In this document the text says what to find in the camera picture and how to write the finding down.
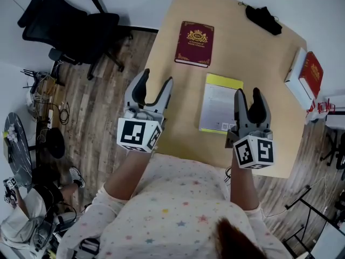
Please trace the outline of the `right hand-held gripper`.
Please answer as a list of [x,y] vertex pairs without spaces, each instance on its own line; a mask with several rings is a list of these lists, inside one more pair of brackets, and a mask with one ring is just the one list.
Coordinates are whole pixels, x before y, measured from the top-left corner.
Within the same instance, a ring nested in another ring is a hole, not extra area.
[[255,87],[253,89],[253,104],[247,108],[246,97],[241,88],[234,95],[234,119],[237,129],[247,127],[249,123],[263,127],[240,137],[233,129],[227,131],[226,148],[232,148],[241,169],[261,169],[274,165],[273,132],[270,130],[271,112],[268,103]]

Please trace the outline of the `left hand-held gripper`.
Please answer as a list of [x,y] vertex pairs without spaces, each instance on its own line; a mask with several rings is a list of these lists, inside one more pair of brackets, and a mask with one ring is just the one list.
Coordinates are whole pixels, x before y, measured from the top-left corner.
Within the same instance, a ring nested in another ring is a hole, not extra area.
[[150,69],[144,69],[125,91],[125,112],[118,119],[116,143],[128,151],[151,153],[163,132],[164,110],[169,104],[173,78],[163,84],[156,100],[146,104],[146,82]]

